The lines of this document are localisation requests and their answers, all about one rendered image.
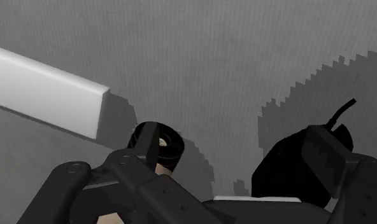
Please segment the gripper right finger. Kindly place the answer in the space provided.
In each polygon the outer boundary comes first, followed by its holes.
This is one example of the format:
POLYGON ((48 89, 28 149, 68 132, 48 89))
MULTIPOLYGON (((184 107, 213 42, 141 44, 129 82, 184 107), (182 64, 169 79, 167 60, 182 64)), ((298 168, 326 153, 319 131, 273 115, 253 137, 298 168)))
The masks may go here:
POLYGON ((302 157, 338 199, 327 224, 377 224, 377 159, 350 152, 320 125, 306 128, 302 157))

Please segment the black cylinder with pale core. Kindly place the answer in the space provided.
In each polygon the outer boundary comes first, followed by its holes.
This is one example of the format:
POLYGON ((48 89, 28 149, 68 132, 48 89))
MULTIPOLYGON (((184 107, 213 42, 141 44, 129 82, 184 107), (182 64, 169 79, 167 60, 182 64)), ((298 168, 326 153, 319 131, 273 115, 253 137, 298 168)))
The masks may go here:
POLYGON ((146 165, 155 165, 156 174, 171 175, 185 150, 177 131, 159 122, 142 122, 131 134, 127 148, 139 149, 146 165))

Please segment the long white box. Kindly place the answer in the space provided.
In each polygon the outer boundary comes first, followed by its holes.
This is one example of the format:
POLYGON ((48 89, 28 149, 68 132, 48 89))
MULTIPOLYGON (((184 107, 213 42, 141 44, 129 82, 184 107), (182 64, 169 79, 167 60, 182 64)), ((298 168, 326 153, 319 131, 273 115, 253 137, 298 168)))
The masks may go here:
POLYGON ((110 88, 0 48, 0 106, 95 139, 110 88))

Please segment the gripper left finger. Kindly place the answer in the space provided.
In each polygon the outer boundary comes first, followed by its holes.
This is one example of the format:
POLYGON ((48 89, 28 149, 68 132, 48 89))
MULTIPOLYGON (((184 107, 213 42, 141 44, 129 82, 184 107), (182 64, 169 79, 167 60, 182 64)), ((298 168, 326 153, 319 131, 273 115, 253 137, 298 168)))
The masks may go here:
MULTIPOLYGON (((234 224, 235 218, 201 203, 165 174, 157 175, 159 123, 146 122, 133 149, 115 150, 104 161, 137 211, 138 224, 234 224)), ((55 167, 17 224, 70 224, 71 207, 92 177, 86 162, 55 167)))

